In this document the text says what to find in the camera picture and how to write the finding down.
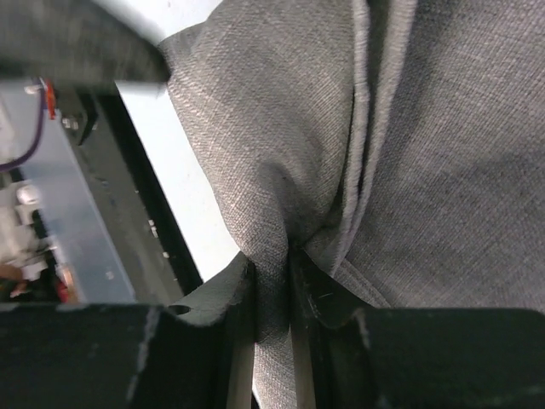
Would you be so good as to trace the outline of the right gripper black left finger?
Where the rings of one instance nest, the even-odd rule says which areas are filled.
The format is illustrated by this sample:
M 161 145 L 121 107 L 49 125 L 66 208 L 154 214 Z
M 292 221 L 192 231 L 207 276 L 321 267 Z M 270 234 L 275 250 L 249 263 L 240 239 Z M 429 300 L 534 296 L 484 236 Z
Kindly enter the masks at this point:
M 4 408 L 251 408 L 255 268 L 176 304 L 5 303 Z

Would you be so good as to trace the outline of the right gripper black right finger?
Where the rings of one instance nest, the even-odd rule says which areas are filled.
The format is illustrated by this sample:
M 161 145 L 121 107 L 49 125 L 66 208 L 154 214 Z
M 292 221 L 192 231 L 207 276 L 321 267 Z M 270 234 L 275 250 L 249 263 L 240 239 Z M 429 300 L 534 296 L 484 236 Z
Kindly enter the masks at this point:
M 517 308 L 374 308 L 289 257 L 300 408 L 541 408 L 544 317 Z

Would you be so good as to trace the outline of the grey cloth napkin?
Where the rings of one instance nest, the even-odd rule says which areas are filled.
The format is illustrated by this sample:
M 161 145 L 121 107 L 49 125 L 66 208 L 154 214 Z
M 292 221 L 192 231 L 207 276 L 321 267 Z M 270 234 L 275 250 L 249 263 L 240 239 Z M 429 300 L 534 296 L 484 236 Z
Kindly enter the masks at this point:
M 69 89 L 121 96 L 202 285 L 253 263 L 251 408 L 300 408 L 293 250 L 374 308 L 544 317 L 541 1 L 223 1 L 159 43 L 2 2 L 1 307 L 120 303 L 79 300 L 21 172 Z

